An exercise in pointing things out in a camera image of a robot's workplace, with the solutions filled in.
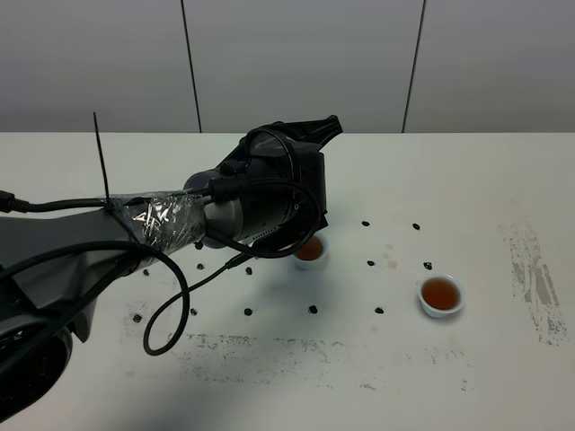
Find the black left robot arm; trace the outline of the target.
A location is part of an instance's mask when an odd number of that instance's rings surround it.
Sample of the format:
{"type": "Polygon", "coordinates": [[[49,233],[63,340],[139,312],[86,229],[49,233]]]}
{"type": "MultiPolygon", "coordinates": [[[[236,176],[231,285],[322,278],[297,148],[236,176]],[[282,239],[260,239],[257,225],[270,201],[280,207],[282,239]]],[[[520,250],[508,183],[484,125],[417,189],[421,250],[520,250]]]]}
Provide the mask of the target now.
{"type": "Polygon", "coordinates": [[[1,415],[43,397],[75,339],[91,333],[97,297],[116,279],[163,263],[190,309],[192,286],[172,254],[228,248],[234,268],[280,259],[326,225],[323,148],[336,116],[255,128],[182,189],[33,204],[1,195],[1,415]]]}

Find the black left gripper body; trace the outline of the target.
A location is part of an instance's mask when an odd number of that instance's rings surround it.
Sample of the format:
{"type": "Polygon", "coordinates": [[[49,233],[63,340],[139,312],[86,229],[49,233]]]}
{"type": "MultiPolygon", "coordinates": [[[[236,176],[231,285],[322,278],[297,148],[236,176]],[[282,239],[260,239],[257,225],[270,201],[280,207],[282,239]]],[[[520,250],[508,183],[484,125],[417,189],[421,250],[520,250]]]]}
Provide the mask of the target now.
{"type": "Polygon", "coordinates": [[[326,119],[271,123],[269,128],[289,136],[297,142],[307,142],[325,146],[336,136],[343,133],[341,123],[337,116],[331,115],[326,119]]]}

